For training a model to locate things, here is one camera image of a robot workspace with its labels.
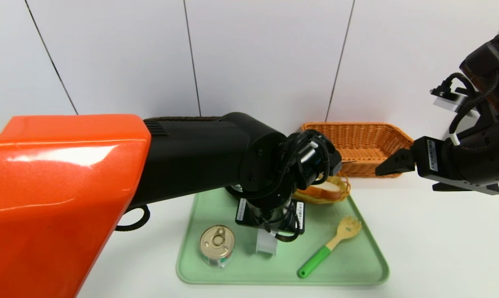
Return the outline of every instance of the pull tab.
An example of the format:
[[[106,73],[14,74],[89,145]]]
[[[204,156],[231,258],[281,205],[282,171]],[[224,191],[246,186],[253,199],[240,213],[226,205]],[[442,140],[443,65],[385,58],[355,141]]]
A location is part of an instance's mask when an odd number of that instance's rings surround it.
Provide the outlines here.
[[[218,228],[215,232],[215,235],[212,237],[212,243],[214,246],[221,246],[226,241],[225,239],[225,230],[223,228]]]

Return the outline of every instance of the white table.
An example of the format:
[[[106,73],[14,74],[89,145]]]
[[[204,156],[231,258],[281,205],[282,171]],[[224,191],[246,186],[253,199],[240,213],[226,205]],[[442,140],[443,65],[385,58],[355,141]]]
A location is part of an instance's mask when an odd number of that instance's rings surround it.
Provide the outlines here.
[[[114,232],[80,298],[461,297],[499,298],[499,196],[433,192],[433,181],[352,179],[352,196],[387,259],[390,276],[373,287],[188,285],[176,260],[193,196],[149,205],[150,221]],[[134,222],[137,214],[123,218]]]

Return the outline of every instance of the green spatula handle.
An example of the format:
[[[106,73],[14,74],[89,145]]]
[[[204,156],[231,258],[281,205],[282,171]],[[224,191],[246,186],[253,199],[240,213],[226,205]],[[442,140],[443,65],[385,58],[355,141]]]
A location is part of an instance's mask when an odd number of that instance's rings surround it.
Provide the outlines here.
[[[321,263],[327,256],[331,254],[331,250],[327,248],[327,246],[323,246],[321,249],[317,251],[299,270],[297,270],[297,276],[304,279],[316,267]]]

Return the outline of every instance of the white cable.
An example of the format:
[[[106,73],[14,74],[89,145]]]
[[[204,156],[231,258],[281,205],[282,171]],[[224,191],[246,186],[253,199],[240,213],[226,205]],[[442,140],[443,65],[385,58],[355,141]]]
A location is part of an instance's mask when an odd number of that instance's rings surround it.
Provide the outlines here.
[[[459,138],[457,137],[457,134],[455,132],[453,134],[450,134],[450,139],[452,139],[452,143],[454,146],[461,145],[461,142],[459,141]]]

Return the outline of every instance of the bread slice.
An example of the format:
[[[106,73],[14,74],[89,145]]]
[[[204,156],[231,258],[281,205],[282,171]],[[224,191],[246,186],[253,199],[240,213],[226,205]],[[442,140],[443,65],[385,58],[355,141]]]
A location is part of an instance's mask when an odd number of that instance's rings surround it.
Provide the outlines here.
[[[310,196],[317,199],[325,199],[337,201],[341,198],[341,190],[338,185],[332,184],[328,181],[318,185],[310,185],[307,189],[298,189],[297,192],[301,195]]]

